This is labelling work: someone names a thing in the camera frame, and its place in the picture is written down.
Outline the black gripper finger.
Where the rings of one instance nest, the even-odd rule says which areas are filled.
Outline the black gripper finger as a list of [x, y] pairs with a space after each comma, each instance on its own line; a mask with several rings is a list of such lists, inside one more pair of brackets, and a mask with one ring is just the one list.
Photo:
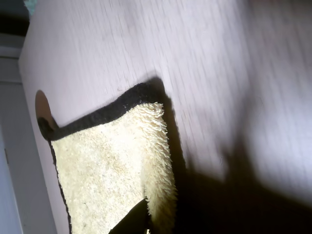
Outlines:
[[147, 201], [143, 199], [110, 230], [109, 234], [146, 234], [149, 221]]

